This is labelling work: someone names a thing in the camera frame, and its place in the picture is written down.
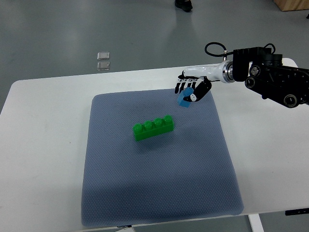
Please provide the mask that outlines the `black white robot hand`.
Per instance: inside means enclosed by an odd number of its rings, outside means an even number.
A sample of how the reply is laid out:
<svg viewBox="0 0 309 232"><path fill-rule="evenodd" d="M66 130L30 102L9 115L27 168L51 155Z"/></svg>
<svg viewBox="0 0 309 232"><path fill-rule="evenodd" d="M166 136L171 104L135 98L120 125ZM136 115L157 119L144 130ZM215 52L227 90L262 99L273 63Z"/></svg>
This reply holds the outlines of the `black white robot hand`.
<svg viewBox="0 0 309 232"><path fill-rule="evenodd" d="M201 100L211 89L213 82L222 82L225 84L233 83L233 62L226 60L220 64L207 64L192 66L184 69L178 76L178 82L174 89L176 94L182 90L191 87L194 92L186 101L197 102Z"/></svg>

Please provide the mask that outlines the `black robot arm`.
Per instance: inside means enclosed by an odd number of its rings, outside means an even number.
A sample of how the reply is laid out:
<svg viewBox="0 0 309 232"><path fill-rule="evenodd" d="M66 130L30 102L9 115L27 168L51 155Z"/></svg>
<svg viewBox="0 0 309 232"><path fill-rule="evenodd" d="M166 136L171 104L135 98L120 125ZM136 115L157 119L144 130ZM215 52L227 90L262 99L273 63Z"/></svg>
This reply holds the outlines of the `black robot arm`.
<svg viewBox="0 0 309 232"><path fill-rule="evenodd" d="M271 43L235 49L232 76L246 88L287 108L309 103L308 69L285 66Z"/></svg>

